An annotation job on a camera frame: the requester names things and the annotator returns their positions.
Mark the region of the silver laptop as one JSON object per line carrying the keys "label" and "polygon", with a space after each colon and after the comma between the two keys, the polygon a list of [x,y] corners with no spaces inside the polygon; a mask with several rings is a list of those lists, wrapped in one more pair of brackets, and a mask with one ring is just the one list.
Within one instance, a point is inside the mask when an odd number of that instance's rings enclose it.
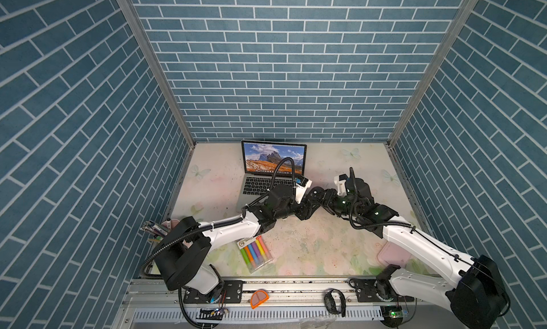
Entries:
{"label": "silver laptop", "polygon": [[249,205],[270,188],[274,171],[284,158],[294,161],[295,175],[305,171],[307,145],[275,142],[242,141],[244,179],[236,209]]}

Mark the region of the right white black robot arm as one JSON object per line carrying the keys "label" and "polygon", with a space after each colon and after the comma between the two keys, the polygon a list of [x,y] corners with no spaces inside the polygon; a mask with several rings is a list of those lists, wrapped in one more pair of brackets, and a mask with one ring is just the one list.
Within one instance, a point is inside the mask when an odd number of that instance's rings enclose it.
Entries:
{"label": "right white black robot arm", "polygon": [[354,230],[365,230],[404,249],[430,267],[426,276],[391,264],[376,277],[377,296],[393,301],[410,296],[451,311],[468,328],[491,328],[511,308],[496,263],[473,257],[424,233],[394,209],[377,203],[370,187],[351,171],[338,178],[338,188],[309,192],[329,214],[344,219]]}

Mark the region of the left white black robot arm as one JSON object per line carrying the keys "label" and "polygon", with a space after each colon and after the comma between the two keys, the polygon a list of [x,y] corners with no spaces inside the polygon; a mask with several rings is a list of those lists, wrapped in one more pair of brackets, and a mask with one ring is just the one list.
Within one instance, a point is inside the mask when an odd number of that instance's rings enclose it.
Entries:
{"label": "left white black robot arm", "polygon": [[292,158],[283,158],[273,171],[269,189],[251,203],[244,205],[241,214],[218,222],[197,222],[192,216],[163,237],[140,267],[140,276],[148,273],[154,263],[160,271],[158,279],[168,290],[195,289],[203,295],[215,293],[223,284],[213,266],[204,266],[208,253],[240,239],[254,238],[275,227],[279,219],[296,216],[310,219],[320,207],[318,193],[308,191],[311,181],[296,174]]}

